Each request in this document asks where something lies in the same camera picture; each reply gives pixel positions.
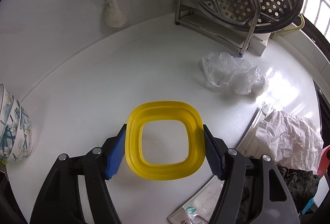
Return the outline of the white paper tissue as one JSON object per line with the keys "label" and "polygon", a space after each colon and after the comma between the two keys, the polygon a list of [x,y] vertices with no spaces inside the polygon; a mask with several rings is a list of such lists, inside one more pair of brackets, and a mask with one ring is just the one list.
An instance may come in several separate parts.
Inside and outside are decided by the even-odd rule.
{"label": "white paper tissue", "polygon": [[314,122],[284,111],[269,114],[255,133],[258,146],[252,155],[266,154],[273,162],[292,169],[316,173],[322,156],[323,139]]}

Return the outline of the dark grey rag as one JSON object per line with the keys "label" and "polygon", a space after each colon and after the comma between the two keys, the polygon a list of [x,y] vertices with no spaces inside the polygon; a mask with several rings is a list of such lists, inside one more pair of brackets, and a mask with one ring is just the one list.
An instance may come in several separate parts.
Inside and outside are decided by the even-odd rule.
{"label": "dark grey rag", "polygon": [[[297,212],[301,213],[308,202],[316,195],[321,177],[313,174],[312,171],[291,169],[282,166],[281,164],[277,164],[277,168],[290,191]],[[247,222],[252,186],[253,177],[246,176],[244,180],[240,211],[236,223]]]}

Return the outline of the clear packet with chopsticks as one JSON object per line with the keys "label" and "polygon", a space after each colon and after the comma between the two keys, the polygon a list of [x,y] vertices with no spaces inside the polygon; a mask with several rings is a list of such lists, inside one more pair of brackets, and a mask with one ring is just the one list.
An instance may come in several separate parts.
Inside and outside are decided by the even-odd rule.
{"label": "clear packet with chopsticks", "polygon": [[213,176],[194,196],[167,217],[173,224],[209,223],[224,181]]}

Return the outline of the crumpled clear plastic bag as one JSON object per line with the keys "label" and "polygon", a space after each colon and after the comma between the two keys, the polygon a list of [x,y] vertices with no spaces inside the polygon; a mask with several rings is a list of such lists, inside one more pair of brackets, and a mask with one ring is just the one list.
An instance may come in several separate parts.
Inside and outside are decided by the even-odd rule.
{"label": "crumpled clear plastic bag", "polygon": [[248,59],[227,52],[208,53],[201,59],[207,86],[215,92],[260,96],[268,88],[267,76]]}

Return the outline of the stacked floral ceramic bowls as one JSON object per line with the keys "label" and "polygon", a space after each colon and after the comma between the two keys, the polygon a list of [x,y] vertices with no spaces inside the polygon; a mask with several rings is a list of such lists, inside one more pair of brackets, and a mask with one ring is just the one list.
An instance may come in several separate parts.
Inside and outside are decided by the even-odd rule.
{"label": "stacked floral ceramic bowls", "polygon": [[1,160],[18,162],[34,148],[31,120],[20,102],[1,84]]}

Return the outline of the white dish brush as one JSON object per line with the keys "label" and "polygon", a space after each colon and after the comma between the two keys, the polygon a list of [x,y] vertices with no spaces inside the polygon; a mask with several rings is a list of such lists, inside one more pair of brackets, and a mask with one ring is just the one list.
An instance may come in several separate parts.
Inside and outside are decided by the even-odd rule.
{"label": "white dish brush", "polygon": [[118,0],[106,1],[104,20],[111,28],[121,28],[126,24],[127,16],[121,11]]}

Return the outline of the steel dish rack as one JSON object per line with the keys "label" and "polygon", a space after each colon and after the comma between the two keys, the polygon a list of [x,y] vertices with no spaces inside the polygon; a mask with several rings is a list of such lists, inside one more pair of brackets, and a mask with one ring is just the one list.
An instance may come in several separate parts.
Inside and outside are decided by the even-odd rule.
{"label": "steel dish rack", "polygon": [[177,0],[175,23],[232,47],[239,56],[270,20],[259,0]]}

